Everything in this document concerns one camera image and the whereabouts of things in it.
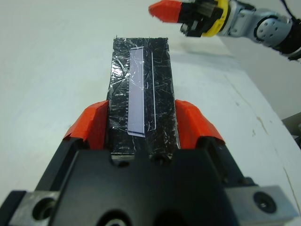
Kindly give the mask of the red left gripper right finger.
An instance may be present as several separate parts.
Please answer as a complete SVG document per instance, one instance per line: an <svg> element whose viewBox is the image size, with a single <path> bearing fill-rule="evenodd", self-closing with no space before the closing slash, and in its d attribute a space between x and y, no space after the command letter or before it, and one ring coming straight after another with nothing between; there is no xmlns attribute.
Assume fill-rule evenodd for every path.
<svg viewBox="0 0 301 226"><path fill-rule="evenodd" d="M218 130L195 105L176 100L175 108L182 149L207 152L225 187L255 186L250 177L242 174Z"/></svg>

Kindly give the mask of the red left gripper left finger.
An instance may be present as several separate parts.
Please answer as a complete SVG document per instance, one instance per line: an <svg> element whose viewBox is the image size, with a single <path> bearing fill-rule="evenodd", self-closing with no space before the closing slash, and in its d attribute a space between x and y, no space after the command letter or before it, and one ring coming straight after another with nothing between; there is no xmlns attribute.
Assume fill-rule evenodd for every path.
<svg viewBox="0 0 301 226"><path fill-rule="evenodd" d="M105 144L109 101L88 106L67 130L35 190L59 191L78 150L101 150Z"/></svg>

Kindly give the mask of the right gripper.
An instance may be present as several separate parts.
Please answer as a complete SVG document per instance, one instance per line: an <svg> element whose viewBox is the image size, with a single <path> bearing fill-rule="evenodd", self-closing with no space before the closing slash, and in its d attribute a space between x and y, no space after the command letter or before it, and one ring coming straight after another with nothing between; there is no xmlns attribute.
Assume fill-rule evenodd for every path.
<svg viewBox="0 0 301 226"><path fill-rule="evenodd" d="M180 18L180 31L187 37L213 37L226 24L230 6L228 0L161 0L148 11L163 23L176 24Z"/></svg>

